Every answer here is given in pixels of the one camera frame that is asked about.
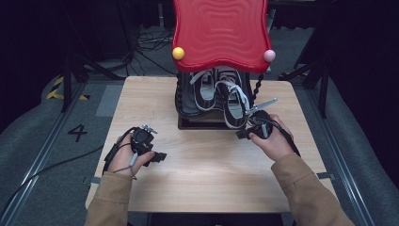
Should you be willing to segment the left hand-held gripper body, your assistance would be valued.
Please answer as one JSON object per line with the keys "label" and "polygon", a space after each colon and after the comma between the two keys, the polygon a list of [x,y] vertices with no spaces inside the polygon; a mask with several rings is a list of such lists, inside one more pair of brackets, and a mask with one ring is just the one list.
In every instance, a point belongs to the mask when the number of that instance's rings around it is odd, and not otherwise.
{"label": "left hand-held gripper body", "polygon": [[[153,147],[153,135],[154,133],[148,133],[141,127],[134,127],[131,137],[131,147],[134,153],[136,153],[138,156],[141,156],[144,153],[150,152]],[[152,162],[159,163],[161,161],[164,161],[166,157],[167,155],[165,153],[155,152],[153,158],[147,161],[144,164],[144,167],[148,167],[149,164]]]}

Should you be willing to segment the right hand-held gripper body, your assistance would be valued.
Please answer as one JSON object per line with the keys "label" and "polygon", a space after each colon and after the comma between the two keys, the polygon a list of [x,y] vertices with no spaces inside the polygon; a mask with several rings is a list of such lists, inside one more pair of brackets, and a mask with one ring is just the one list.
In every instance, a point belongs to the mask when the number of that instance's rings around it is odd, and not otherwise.
{"label": "right hand-held gripper body", "polygon": [[267,139],[272,134],[273,124],[270,115],[266,111],[260,110],[253,113],[249,117],[248,122],[249,128],[245,128],[236,132],[236,136],[239,139],[249,139],[250,133],[253,133],[262,139]]}

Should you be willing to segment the black and white canvas shoe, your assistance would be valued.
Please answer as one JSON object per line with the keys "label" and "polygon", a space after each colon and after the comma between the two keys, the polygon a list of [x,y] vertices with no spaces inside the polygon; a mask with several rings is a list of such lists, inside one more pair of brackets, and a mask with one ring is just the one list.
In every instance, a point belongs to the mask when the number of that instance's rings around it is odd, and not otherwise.
{"label": "black and white canvas shoe", "polygon": [[194,99],[202,111],[211,110],[215,106],[215,76],[213,70],[205,70],[191,74],[190,84],[193,86]]}
{"label": "black and white canvas shoe", "polygon": [[246,124],[249,100],[242,90],[239,72],[227,66],[215,68],[215,86],[222,99],[224,120],[231,129],[240,129]]}

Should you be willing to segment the red and black shoe rack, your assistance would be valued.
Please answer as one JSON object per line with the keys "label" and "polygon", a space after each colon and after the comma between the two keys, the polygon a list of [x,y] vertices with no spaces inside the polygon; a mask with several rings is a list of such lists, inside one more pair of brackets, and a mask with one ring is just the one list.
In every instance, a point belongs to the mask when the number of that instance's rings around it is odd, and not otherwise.
{"label": "red and black shoe rack", "polygon": [[260,79],[276,57],[267,31],[268,0],[173,0],[176,27],[172,57],[178,70],[175,105],[181,129],[228,129],[222,99],[215,87],[215,106],[200,110],[194,99],[191,74],[227,66],[237,70],[242,90],[254,102],[261,82],[253,88],[249,76]]}

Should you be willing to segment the person's right hand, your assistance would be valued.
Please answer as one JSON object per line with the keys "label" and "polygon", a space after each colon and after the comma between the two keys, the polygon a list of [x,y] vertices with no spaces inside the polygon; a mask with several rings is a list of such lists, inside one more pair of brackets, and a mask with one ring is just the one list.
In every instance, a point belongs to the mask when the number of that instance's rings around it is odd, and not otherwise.
{"label": "person's right hand", "polygon": [[273,161],[278,161],[283,156],[294,152],[283,133],[278,129],[274,129],[267,139],[262,139],[253,133],[250,133],[249,137]]}

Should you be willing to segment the person's left hand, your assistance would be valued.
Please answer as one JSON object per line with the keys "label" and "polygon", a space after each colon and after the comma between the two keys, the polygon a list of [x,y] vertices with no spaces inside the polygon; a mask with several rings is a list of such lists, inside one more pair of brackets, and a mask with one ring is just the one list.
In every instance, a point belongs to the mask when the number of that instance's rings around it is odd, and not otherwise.
{"label": "person's left hand", "polygon": [[154,152],[147,152],[136,158],[133,165],[130,165],[134,157],[131,149],[131,134],[128,134],[121,142],[119,150],[110,162],[107,171],[118,173],[134,179],[140,168],[154,157]]}

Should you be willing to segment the black metal stand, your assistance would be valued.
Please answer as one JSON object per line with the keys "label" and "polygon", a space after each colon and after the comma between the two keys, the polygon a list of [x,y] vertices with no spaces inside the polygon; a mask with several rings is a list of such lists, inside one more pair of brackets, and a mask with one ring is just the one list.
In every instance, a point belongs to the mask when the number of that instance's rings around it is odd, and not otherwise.
{"label": "black metal stand", "polygon": [[74,76],[78,83],[86,83],[88,81],[88,70],[85,68],[85,65],[89,65],[95,72],[102,73],[112,80],[124,80],[124,77],[112,73],[110,70],[91,59],[75,53],[66,54],[64,57],[63,71],[61,73],[64,78],[62,112],[66,112],[72,104],[72,77]]}
{"label": "black metal stand", "polygon": [[327,104],[327,87],[328,87],[328,76],[329,76],[329,61],[321,59],[314,61],[309,64],[295,69],[290,73],[282,73],[279,77],[279,81],[290,81],[301,74],[306,73],[306,78],[302,82],[304,89],[314,89],[317,84],[320,84],[319,98],[318,98],[318,109],[321,116],[325,119],[327,117],[326,104]]}

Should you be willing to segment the yellow and black hazard tape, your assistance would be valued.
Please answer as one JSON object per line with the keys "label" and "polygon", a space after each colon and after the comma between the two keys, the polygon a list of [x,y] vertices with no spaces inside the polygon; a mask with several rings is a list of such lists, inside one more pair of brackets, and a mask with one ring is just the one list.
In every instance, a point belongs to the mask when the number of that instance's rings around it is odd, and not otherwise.
{"label": "yellow and black hazard tape", "polygon": [[56,79],[56,81],[53,84],[52,88],[50,89],[49,93],[47,94],[47,99],[58,99],[58,100],[64,99],[64,95],[57,92],[63,81],[64,81],[64,77],[62,75],[60,75]]}

